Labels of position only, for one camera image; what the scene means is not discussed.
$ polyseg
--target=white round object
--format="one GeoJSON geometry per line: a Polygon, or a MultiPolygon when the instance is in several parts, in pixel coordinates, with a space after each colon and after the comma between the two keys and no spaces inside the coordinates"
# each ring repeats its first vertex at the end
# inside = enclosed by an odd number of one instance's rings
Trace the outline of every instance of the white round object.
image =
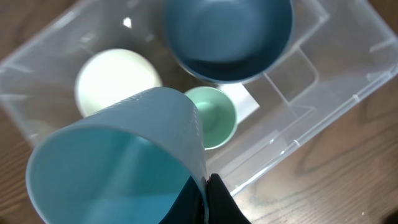
{"type": "Polygon", "coordinates": [[[81,68],[75,86],[83,117],[136,93],[162,86],[155,68],[143,56],[124,49],[105,50],[81,68]]]}

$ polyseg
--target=plastic container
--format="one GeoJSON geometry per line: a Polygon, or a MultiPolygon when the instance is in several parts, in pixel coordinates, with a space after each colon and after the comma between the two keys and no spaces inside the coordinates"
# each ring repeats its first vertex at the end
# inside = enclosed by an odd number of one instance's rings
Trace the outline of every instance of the plastic container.
{"type": "MultiPolygon", "coordinates": [[[[269,72],[222,85],[238,129],[206,151],[208,174],[232,194],[294,152],[398,72],[398,39],[365,0],[293,0],[292,45],[269,72]]],[[[163,0],[84,0],[0,66],[2,103],[33,144],[81,119],[74,85],[93,54],[133,50],[164,86],[206,85],[176,63],[163,38],[163,0]]]]}

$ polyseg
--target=small green bowl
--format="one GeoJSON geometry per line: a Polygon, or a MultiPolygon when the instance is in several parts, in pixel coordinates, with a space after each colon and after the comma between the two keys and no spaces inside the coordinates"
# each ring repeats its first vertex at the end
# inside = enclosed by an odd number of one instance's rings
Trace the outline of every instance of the small green bowl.
{"type": "Polygon", "coordinates": [[[214,149],[227,143],[234,135],[238,122],[235,105],[226,93],[202,86],[187,91],[185,95],[199,110],[205,149],[214,149]]]}

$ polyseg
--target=green cup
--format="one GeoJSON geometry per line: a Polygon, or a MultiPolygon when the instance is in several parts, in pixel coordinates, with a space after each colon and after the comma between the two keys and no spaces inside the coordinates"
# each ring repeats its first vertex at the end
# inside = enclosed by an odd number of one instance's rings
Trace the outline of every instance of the green cup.
{"type": "Polygon", "coordinates": [[[185,95],[199,110],[205,149],[214,149],[228,142],[238,126],[231,99],[221,90],[207,86],[193,88],[185,95]]]}

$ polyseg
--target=brown wood grain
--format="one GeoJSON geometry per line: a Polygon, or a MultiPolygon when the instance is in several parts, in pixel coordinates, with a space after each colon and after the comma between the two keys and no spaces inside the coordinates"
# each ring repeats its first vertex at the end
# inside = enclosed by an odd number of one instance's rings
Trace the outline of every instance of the brown wood grain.
{"type": "MultiPolygon", "coordinates": [[[[0,0],[0,59],[74,0],[0,0]]],[[[373,0],[398,32],[398,1],[373,0]]],[[[398,77],[236,197],[254,223],[381,223],[398,209],[398,77]]],[[[0,110],[0,224],[42,223],[27,197],[32,149],[0,110]]]]}

